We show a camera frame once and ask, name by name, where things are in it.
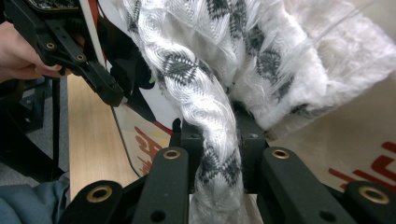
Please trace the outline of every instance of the black metal bracket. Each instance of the black metal bracket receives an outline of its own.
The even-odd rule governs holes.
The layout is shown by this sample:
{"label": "black metal bracket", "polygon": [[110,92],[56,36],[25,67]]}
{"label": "black metal bracket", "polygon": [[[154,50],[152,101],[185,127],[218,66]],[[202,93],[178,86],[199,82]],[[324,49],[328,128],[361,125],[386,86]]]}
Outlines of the black metal bracket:
{"label": "black metal bracket", "polygon": [[82,15],[54,18],[37,15],[38,11],[24,0],[5,0],[6,20],[13,23],[15,29],[35,49],[45,64],[59,64],[75,74],[82,76],[90,87],[108,105],[118,106],[123,98],[123,89],[116,79],[99,64],[94,54],[90,57],[80,49],[67,30],[82,32],[86,29]]}
{"label": "black metal bracket", "polygon": [[[345,193],[322,185],[295,153],[268,147],[241,106],[234,111],[244,187],[246,193],[257,193],[264,223],[396,223],[396,195],[390,190],[364,181],[348,184]],[[150,173],[130,186],[113,189],[99,181],[84,188],[61,223],[188,223],[187,197],[194,191],[202,136],[184,122],[170,145],[157,153]],[[106,198],[112,194],[117,200]],[[98,203],[90,200],[92,195]]]}
{"label": "black metal bracket", "polygon": [[18,104],[10,106],[8,111],[24,133],[43,128],[45,100],[52,95],[51,81],[44,77],[25,81],[24,91],[32,94],[23,97]]}
{"label": "black metal bracket", "polygon": [[52,169],[52,159],[22,131],[6,109],[0,109],[0,162],[37,182],[48,182],[64,173]]}
{"label": "black metal bracket", "polygon": [[154,160],[149,175],[124,189],[112,181],[82,189],[60,223],[187,223],[188,153],[164,148]]}

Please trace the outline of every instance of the gray surface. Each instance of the gray surface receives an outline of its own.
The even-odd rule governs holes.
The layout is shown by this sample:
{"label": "gray surface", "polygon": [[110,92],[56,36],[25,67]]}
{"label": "gray surface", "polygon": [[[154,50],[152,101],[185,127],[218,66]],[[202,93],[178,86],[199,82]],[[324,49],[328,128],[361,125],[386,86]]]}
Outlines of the gray surface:
{"label": "gray surface", "polygon": [[[61,129],[60,129],[60,157],[59,166],[64,171],[69,170],[69,141],[67,119],[67,80],[61,79]],[[52,101],[48,98],[45,102],[44,127],[28,137],[45,153],[52,158]],[[25,177],[0,163],[0,186],[28,184],[35,186],[38,183],[30,177]]]}

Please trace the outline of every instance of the white knitted fabric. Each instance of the white knitted fabric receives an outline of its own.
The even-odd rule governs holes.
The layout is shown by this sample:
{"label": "white knitted fabric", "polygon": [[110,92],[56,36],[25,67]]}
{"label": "white knitted fabric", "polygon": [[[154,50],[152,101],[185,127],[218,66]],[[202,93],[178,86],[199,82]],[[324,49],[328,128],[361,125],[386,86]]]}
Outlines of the white knitted fabric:
{"label": "white knitted fabric", "polygon": [[396,48],[333,0],[113,0],[163,94],[198,126],[204,156],[191,223],[252,223],[229,99],[278,138],[396,67]]}

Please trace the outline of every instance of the white fluffy fur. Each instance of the white fluffy fur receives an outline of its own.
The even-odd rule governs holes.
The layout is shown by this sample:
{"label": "white fluffy fur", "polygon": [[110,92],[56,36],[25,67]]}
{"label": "white fluffy fur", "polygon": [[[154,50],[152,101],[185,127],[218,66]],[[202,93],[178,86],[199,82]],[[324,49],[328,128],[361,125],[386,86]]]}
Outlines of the white fluffy fur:
{"label": "white fluffy fur", "polygon": [[[134,0],[113,3],[125,22],[136,16]],[[236,0],[228,4],[233,8]],[[245,104],[269,138],[278,138],[350,101],[396,67],[393,43],[344,1],[246,0],[245,4],[243,32],[257,25],[265,33],[260,52],[273,49],[281,57],[275,84],[257,74],[257,55],[248,53],[245,40],[230,37],[230,15],[209,18],[206,0],[143,0],[138,34],[131,32],[157,77],[165,72],[169,54],[202,61],[215,73],[212,81],[198,69],[188,85],[165,77],[163,93],[181,117],[201,128],[205,149],[213,147],[219,163],[236,153],[240,167],[236,124],[225,88],[232,100]],[[290,80],[290,88],[279,97],[277,91]],[[300,113],[290,113],[301,105]],[[222,175],[209,183],[196,179],[191,223],[257,221],[247,216],[240,173],[234,186]]]}

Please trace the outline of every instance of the screw hole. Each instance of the screw hole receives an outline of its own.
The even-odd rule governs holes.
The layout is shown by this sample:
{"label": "screw hole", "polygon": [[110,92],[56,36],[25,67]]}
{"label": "screw hole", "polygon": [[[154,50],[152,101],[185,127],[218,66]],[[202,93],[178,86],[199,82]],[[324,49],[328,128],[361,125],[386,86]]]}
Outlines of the screw hole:
{"label": "screw hole", "polygon": [[107,191],[105,189],[99,189],[96,192],[93,193],[93,198],[102,198],[107,194]]}
{"label": "screw hole", "polygon": [[172,160],[172,159],[176,159],[177,157],[180,156],[180,152],[178,152],[177,150],[167,150],[165,153],[163,153],[163,156],[168,159],[168,160]]}
{"label": "screw hole", "polygon": [[248,136],[251,137],[251,138],[258,138],[259,137],[259,135],[256,134],[256,133],[250,133]]}
{"label": "screw hole", "polygon": [[359,193],[373,203],[387,204],[390,202],[388,195],[379,189],[363,186],[359,188]]}
{"label": "screw hole", "polygon": [[165,220],[166,214],[164,211],[159,210],[151,213],[150,217],[151,217],[151,221],[153,222],[162,222]]}
{"label": "screw hole", "polygon": [[87,201],[90,203],[101,203],[107,200],[113,193],[109,185],[98,186],[92,189],[87,195]]}
{"label": "screw hole", "polygon": [[275,156],[278,159],[285,160],[288,157],[290,157],[289,152],[283,150],[283,149],[276,149],[272,151],[272,155]]}
{"label": "screw hole", "polygon": [[48,48],[48,49],[54,49],[54,48],[55,48],[55,45],[52,44],[52,43],[47,43],[47,48]]}
{"label": "screw hole", "polygon": [[328,211],[320,211],[319,215],[323,220],[327,222],[335,222],[336,220],[335,215]]}

